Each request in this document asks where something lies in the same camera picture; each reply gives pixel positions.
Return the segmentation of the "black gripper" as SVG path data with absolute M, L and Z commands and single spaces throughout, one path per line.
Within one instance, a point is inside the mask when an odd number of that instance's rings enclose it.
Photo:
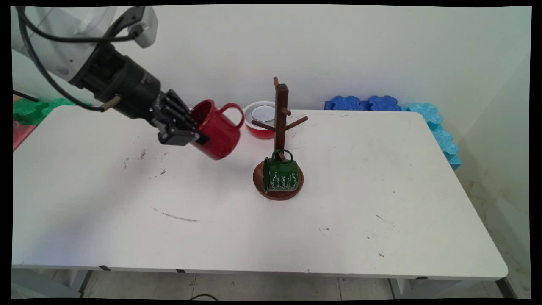
M 91 91 L 99 102 L 119 96 L 120 102 L 113 109 L 130 119 L 151 123 L 150 108 L 154 103 L 154 126 L 159 130 L 161 144 L 205 145 L 210 140 L 197 130 L 199 124 L 176 92 L 161 91 L 161 82 L 154 75 L 120 54 L 112 43 L 99 43 L 69 83 Z

